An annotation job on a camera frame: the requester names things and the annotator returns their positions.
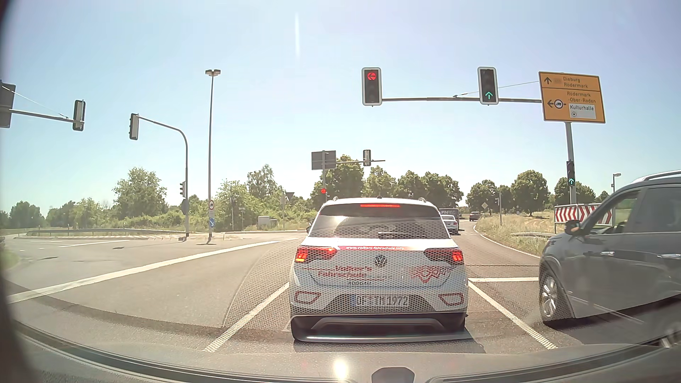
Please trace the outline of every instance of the car wheel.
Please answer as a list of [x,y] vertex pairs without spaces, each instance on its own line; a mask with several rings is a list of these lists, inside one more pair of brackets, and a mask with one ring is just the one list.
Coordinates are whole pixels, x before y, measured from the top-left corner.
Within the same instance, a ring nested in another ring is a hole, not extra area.
[[573,317],[558,279],[546,268],[539,271],[539,314],[545,324],[557,324]]

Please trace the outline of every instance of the gray suv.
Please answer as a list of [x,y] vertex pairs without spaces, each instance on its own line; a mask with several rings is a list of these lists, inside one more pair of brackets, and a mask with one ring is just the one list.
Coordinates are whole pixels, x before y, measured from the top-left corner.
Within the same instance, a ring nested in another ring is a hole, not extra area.
[[539,263],[544,323],[621,313],[680,296],[679,174],[635,180],[547,241]]

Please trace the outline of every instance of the dry grass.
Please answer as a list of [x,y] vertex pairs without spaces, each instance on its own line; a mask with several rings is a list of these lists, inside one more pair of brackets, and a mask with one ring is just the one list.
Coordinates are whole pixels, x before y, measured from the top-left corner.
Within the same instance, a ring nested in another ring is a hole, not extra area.
[[506,246],[539,256],[546,244],[545,239],[511,236],[514,232],[554,232],[553,211],[536,212],[533,216],[504,214],[503,225],[500,226],[499,214],[496,214],[481,218],[475,229]]

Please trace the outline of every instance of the roof rail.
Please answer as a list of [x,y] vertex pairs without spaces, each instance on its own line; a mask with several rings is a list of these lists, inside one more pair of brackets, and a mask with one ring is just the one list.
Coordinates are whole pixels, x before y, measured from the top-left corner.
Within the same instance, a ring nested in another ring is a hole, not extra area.
[[650,181],[651,179],[662,178],[662,177],[666,177],[666,176],[673,176],[673,175],[677,175],[677,174],[681,174],[681,170],[671,170],[669,172],[651,174],[649,176],[645,176],[645,177],[635,179],[631,183],[642,182],[642,181]]

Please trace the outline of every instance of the rear wiper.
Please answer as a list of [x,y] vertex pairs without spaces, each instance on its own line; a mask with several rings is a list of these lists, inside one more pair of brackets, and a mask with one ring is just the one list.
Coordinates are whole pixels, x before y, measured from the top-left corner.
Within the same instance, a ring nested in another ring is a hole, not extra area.
[[424,234],[411,234],[408,232],[379,232],[379,239],[395,239],[395,237],[401,237],[398,239],[407,238],[426,238]]

